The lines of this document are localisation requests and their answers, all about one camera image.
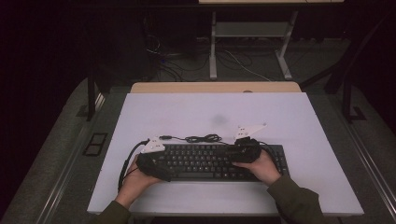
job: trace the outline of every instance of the white desk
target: white desk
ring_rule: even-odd
[[[238,125],[263,122],[268,126],[253,137],[283,145],[291,177],[319,194],[325,215],[363,214],[315,111],[299,92],[128,94],[88,212],[102,212],[115,198],[123,161],[138,142],[166,134],[217,133],[233,143]],[[136,200],[131,211],[140,216],[277,215],[260,183],[160,183]]]

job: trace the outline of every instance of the metal leg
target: metal leg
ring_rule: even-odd
[[[286,33],[284,35],[282,48],[276,50],[277,61],[279,63],[280,69],[282,70],[283,76],[285,77],[286,80],[290,80],[292,79],[292,77],[288,65],[286,64],[284,56],[285,56],[286,48],[288,47],[290,41],[291,33],[294,28],[294,23],[296,22],[297,19],[297,15],[298,15],[298,11],[293,11],[288,28],[286,29]]]
[[[210,39],[210,56],[209,56],[209,74],[210,79],[218,79],[218,71],[216,67],[216,12],[212,14],[212,36]]]

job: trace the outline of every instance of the person's right hand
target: person's right hand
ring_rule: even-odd
[[[233,162],[233,165],[249,169],[266,186],[272,185],[281,177],[271,157],[264,150],[260,157],[252,163]]]

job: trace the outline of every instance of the hand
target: hand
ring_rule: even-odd
[[[145,191],[149,186],[161,182],[160,179],[145,175],[137,168],[136,160],[138,155],[134,156],[134,161],[127,171],[122,187],[115,201],[120,203],[126,209],[129,209],[134,200]]]
[[[233,165],[249,169],[250,172],[260,179],[260,181],[262,181],[266,186],[272,185],[281,177],[272,162],[270,155],[268,155],[264,150],[262,150],[260,157],[253,163],[233,162]]]

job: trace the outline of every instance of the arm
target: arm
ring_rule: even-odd
[[[268,193],[275,199],[279,214],[288,223],[326,223],[318,195],[309,189],[300,188],[290,177],[281,176],[265,151],[253,163],[234,162],[233,165],[249,169],[269,186]]]
[[[153,176],[148,176],[140,172],[136,165],[137,156],[127,171],[123,185],[116,199],[90,224],[125,224],[128,222],[131,213],[129,207],[149,186],[160,182]]]

